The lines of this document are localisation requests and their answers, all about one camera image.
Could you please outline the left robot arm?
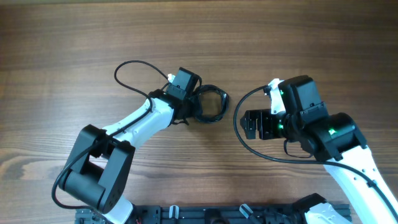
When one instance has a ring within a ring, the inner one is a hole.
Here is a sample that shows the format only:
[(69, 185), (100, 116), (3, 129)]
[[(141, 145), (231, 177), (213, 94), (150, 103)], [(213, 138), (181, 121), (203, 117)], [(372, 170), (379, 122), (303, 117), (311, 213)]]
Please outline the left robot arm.
[(201, 84), (197, 74), (179, 68), (122, 120), (103, 128), (85, 126), (53, 185), (53, 201), (62, 206), (56, 193), (60, 189), (107, 223), (130, 222), (135, 208), (123, 193), (136, 151), (159, 131), (194, 115)]

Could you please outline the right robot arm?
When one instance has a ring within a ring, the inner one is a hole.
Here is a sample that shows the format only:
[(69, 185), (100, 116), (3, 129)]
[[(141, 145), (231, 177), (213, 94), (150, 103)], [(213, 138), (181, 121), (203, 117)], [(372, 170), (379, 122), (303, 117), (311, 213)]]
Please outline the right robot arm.
[[(397, 223), (397, 200), (373, 159), (367, 140), (346, 113), (329, 114), (315, 81), (307, 75), (273, 79), (242, 97), (262, 90), (271, 101), (263, 110), (247, 110), (233, 127), (242, 127), (239, 142), (251, 153), (275, 162), (322, 165), (341, 187), (363, 223)], [(262, 154), (247, 139), (284, 139), (297, 142), (307, 157), (291, 160)]]

